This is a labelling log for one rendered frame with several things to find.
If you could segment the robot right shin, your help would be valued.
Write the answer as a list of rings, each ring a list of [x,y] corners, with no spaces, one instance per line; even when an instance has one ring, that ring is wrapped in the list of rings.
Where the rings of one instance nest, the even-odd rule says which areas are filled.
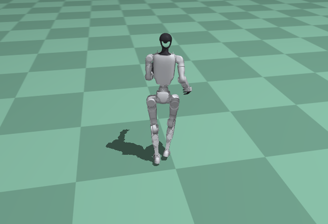
[[[172,128],[167,128],[167,134],[166,134],[166,149],[165,150],[168,150],[169,151],[169,147],[170,147],[170,142],[173,138],[173,134],[174,134],[174,128],[175,128],[175,122],[176,120],[173,121],[173,127]]]

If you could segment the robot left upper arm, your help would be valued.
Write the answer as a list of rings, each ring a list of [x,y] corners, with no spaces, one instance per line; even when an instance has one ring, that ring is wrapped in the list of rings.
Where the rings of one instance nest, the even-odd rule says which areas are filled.
[[[148,54],[146,57],[146,80],[152,80],[153,74],[152,72],[152,61],[154,54]]]

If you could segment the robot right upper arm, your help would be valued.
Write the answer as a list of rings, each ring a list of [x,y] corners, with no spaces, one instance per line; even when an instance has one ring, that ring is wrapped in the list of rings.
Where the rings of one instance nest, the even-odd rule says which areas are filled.
[[[175,62],[178,64],[177,68],[178,68],[178,82],[180,84],[185,83],[185,64],[184,64],[184,60],[181,56],[179,55],[175,55]]]

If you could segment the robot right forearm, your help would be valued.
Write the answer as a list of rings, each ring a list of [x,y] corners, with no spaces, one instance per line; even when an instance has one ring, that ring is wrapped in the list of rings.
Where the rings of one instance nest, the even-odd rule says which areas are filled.
[[[189,86],[189,83],[187,81],[187,78],[184,76],[185,83],[182,83],[182,87],[184,88],[185,92],[192,91],[192,87]]]

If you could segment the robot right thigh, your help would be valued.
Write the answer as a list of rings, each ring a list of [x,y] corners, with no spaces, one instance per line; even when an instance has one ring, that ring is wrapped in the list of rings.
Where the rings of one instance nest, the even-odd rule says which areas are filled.
[[[177,94],[170,95],[170,116],[167,121],[169,128],[173,127],[173,121],[176,120],[176,114],[179,107],[179,96]]]

